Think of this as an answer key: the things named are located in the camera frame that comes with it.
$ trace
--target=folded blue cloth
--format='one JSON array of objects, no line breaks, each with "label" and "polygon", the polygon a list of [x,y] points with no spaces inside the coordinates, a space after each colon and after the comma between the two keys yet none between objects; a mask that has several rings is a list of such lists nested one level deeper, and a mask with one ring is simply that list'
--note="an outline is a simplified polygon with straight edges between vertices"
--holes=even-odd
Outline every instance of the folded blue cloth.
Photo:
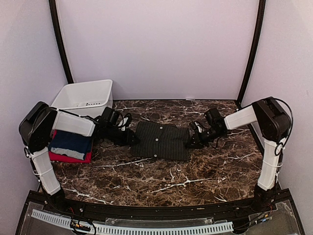
[{"label": "folded blue cloth", "polygon": [[48,150],[55,154],[84,160],[86,153],[91,152],[91,147],[91,137],[58,130]]}]

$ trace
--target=black frame pole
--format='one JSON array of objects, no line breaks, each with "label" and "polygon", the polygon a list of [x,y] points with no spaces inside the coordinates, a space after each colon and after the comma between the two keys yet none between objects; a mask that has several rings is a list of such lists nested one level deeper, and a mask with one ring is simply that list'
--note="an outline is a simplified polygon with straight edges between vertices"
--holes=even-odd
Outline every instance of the black frame pole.
[{"label": "black frame pole", "polygon": [[55,0],[49,0],[49,5],[50,5],[52,24],[53,24],[53,28],[54,28],[54,34],[55,34],[55,38],[57,40],[57,44],[58,44],[59,53],[60,53],[63,69],[65,72],[65,76],[67,77],[67,82],[69,84],[74,83],[72,74],[70,72],[68,60],[67,60],[67,54],[66,54],[65,48],[64,48],[64,43],[63,43],[63,39],[62,39],[60,23],[59,23],[59,18],[58,18],[57,5],[56,5]]},{"label": "black frame pole", "polygon": [[265,12],[265,4],[266,4],[266,0],[260,0],[259,1],[259,9],[258,9],[258,15],[257,15],[257,19],[256,19],[255,29],[254,29],[254,35],[253,35],[250,55],[249,55],[248,63],[246,65],[246,71],[245,71],[244,79],[243,79],[243,82],[242,82],[241,87],[240,87],[238,98],[236,100],[238,106],[241,106],[241,103],[244,99],[244,96],[246,93],[246,88],[248,86],[248,82],[250,79],[253,63],[255,60],[255,55],[256,55],[256,52],[258,49],[258,44],[259,44],[261,29],[262,29],[262,23],[263,23],[263,17],[264,17],[264,12]]}]

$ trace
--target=white cable carrier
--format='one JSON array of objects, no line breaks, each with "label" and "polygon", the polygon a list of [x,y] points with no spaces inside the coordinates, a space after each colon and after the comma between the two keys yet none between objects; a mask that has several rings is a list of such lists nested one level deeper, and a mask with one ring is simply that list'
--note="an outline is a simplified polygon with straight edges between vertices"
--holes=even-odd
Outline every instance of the white cable carrier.
[{"label": "white cable carrier", "polygon": [[[69,216],[57,215],[49,213],[47,211],[45,212],[34,209],[32,217],[61,228],[71,229],[69,226],[70,225]],[[91,227],[88,223],[81,222],[81,224],[84,226]],[[117,226],[108,226],[97,222],[94,222],[93,224],[96,227],[98,235],[214,235],[234,231],[232,222],[197,227],[170,228],[170,229],[117,227]]]}]

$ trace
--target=marble table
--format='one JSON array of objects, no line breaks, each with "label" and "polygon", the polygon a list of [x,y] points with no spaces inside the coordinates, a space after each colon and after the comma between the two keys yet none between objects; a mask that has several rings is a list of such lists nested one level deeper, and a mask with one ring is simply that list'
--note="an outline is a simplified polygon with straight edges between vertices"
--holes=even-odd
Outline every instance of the marble table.
[{"label": "marble table", "polygon": [[[229,115],[234,101],[131,100],[113,108],[139,121],[188,127],[203,113],[218,108]],[[53,163],[57,178],[70,199],[121,206],[190,206],[233,201],[253,196],[261,172],[262,155],[247,127],[231,131],[218,148],[190,150],[187,162],[137,158],[129,147],[107,140],[94,143],[90,164]]]}]

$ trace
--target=white storage basket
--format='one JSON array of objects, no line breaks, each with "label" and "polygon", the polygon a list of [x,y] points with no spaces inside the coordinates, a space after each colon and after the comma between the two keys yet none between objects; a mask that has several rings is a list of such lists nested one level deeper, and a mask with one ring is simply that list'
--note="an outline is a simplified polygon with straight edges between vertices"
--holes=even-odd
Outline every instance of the white storage basket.
[{"label": "white storage basket", "polygon": [[112,80],[100,80],[65,85],[51,106],[82,116],[97,117],[106,107],[112,108],[112,84]]}]

